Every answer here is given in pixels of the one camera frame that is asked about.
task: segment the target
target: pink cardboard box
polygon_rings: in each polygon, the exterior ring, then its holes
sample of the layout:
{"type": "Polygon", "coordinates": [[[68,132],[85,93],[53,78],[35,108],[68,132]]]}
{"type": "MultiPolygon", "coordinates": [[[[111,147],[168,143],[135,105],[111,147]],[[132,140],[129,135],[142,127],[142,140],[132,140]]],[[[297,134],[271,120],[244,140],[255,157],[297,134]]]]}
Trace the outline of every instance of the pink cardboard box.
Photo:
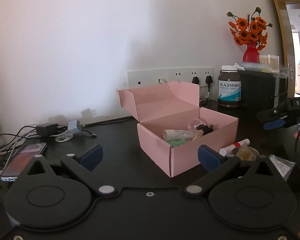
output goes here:
{"type": "Polygon", "coordinates": [[[118,92],[121,106],[140,122],[137,129],[141,148],[171,178],[200,164],[200,145],[219,152],[235,142],[238,118],[199,108],[198,85],[172,81],[118,92]],[[175,148],[162,139],[164,130],[188,130],[193,118],[214,125],[214,131],[175,148]]]}

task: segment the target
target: wall outlet panel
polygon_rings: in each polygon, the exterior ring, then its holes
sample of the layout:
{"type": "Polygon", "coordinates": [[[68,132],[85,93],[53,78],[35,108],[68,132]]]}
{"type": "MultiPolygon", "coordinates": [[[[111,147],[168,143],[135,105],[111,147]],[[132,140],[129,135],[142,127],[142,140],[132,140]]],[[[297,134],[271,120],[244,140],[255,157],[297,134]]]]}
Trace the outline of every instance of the wall outlet panel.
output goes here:
{"type": "Polygon", "coordinates": [[[159,80],[162,80],[165,83],[170,81],[169,69],[167,69],[167,68],[149,70],[149,73],[150,73],[150,85],[151,86],[157,86],[159,84],[162,84],[159,82],[159,80]]]}
{"type": "Polygon", "coordinates": [[[129,88],[138,88],[146,86],[159,85],[159,79],[164,82],[192,82],[194,77],[199,78],[199,86],[207,87],[206,77],[212,76],[213,84],[215,83],[212,67],[187,67],[187,68],[171,68],[171,69],[154,69],[128,72],[129,88]]]}
{"type": "Polygon", "coordinates": [[[149,70],[128,72],[129,89],[150,86],[149,70]]]}
{"type": "Polygon", "coordinates": [[[173,68],[169,69],[170,81],[178,81],[178,82],[192,82],[194,77],[199,78],[199,86],[207,87],[206,77],[213,76],[213,68],[212,67],[189,67],[189,68],[173,68]]]}

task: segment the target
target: green item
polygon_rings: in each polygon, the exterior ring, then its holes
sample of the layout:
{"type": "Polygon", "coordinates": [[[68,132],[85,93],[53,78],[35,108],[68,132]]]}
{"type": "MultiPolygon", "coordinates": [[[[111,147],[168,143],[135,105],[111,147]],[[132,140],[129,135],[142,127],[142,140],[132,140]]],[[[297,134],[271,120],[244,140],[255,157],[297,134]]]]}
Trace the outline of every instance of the green item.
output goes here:
{"type": "Polygon", "coordinates": [[[167,143],[169,143],[171,145],[172,148],[183,145],[184,143],[186,143],[185,139],[180,139],[178,141],[167,141],[167,143]]]}

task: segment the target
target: smartphone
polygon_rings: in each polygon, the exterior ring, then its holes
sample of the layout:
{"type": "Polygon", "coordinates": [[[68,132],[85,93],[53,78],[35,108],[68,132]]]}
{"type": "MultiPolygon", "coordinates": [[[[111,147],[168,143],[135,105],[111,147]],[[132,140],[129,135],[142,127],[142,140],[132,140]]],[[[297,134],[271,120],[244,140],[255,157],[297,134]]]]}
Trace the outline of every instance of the smartphone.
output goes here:
{"type": "Polygon", "coordinates": [[[15,181],[24,167],[29,163],[33,156],[42,154],[46,149],[46,143],[35,143],[25,145],[19,154],[9,163],[7,168],[1,174],[3,181],[15,181]]]}

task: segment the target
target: box lid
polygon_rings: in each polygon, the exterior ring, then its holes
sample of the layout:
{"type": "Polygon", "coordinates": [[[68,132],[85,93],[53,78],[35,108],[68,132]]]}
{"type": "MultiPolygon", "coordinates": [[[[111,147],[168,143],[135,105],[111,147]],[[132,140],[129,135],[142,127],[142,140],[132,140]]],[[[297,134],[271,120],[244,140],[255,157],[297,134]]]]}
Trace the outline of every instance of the box lid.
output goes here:
{"type": "Polygon", "coordinates": [[[199,108],[199,85],[176,81],[119,90],[121,106],[139,122],[199,108]]]}

